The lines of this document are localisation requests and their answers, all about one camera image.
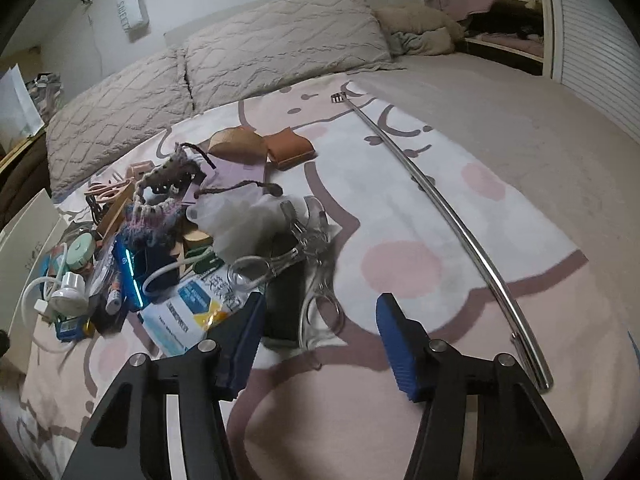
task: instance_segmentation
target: silver screw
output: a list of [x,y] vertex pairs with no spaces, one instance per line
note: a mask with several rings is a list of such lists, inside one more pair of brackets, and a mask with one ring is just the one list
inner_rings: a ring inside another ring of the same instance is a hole
[[444,352],[448,347],[449,345],[442,339],[432,339],[429,341],[429,348],[434,352]]
[[146,361],[146,354],[133,354],[129,358],[129,364],[131,366],[140,366],[145,361]]
[[498,362],[502,366],[513,366],[516,364],[516,359],[511,354],[500,354],[498,355]]
[[198,350],[201,352],[211,352],[216,346],[218,345],[216,345],[213,339],[203,339],[198,343]]

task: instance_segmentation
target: green clip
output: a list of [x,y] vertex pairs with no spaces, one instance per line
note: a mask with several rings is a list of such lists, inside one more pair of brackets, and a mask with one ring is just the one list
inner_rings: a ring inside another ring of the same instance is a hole
[[[209,249],[209,246],[196,247],[187,251],[184,255],[185,258],[191,258],[192,256],[200,256],[204,251]],[[224,261],[216,256],[216,253],[211,253],[209,256],[193,264],[193,272],[196,274],[204,274],[210,270],[218,270],[224,265]]]

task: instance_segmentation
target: mint green lid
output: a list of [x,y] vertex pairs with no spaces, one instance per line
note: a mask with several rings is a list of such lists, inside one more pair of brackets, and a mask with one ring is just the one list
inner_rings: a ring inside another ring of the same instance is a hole
[[95,240],[91,233],[82,233],[76,238],[66,253],[66,264],[71,270],[81,269],[94,255]]

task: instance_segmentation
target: closet door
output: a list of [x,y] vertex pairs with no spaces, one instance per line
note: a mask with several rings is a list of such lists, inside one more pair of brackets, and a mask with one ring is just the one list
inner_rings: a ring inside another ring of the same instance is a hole
[[552,77],[640,142],[640,47],[609,0],[551,0]]

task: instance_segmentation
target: cartoon print blanket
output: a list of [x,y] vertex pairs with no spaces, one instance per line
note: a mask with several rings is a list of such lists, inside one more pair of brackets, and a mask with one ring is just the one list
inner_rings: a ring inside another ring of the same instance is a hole
[[[585,478],[603,478],[638,426],[640,381],[633,342],[587,259],[463,148],[395,104],[362,93],[344,74],[204,112],[96,176],[124,174],[140,160],[160,163],[175,142],[205,142],[238,124],[263,135],[291,126],[316,148],[315,160],[273,171],[270,180],[324,205],[336,233],[334,289],[347,319],[315,350],[320,371],[302,354],[260,346],[247,388],[222,406],[240,478],[402,478],[421,408],[398,391],[386,361],[374,315],[382,292],[392,292],[407,317],[462,353],[515,354],[508,324],[459,241],[378,137],[344,104],[332,104],[330,95],[340,90],[434,178],[494,260],[554,375],[545,400]],[[70,220],[90,216],[82,189],[60,205]],[[45,325],[36,330],[53,339]],[[140,351],[156,357],[157,349],[131,314],[118,335],[96,335],[66,356],[34,347],[24,380],[4,376],[2,421],[48,476],[60,477],[100,397]],[[465,461],[463,469],[469,478]]]

